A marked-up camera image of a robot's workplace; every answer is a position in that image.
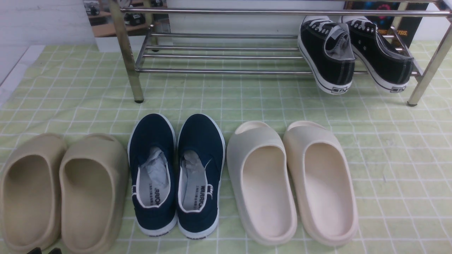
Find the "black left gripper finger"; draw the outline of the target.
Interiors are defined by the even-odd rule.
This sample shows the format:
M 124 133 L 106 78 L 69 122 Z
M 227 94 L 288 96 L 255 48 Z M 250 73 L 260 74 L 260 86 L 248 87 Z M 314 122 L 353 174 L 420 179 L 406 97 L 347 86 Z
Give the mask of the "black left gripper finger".
M 30 250 L 27 254 L 42 254 L 41 248 L 34 248 Z

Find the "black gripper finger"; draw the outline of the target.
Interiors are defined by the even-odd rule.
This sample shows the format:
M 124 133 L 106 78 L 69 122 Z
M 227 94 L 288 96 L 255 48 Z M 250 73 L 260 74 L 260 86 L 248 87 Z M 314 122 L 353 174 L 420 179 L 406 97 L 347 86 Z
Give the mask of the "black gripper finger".
M 62 250 L 60 248 L 53 248 L 48 254 L 62 254 Z

